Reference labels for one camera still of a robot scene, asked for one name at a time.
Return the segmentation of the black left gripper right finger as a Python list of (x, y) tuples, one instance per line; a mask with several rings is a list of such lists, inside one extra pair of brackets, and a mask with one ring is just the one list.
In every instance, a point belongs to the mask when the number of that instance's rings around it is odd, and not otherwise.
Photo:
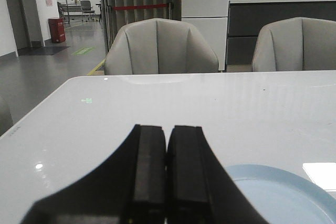
[(166, 157), (168, 223), (267, 223), (220, 164), (201, 127), (175, 126)]

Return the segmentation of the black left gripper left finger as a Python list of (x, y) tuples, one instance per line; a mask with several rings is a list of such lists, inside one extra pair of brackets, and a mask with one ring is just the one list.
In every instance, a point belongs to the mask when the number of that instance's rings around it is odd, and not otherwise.
[(22, 223), (163, 223), (165, 149), (161, 127), (136, 124), (103, 163), (35, 202)]

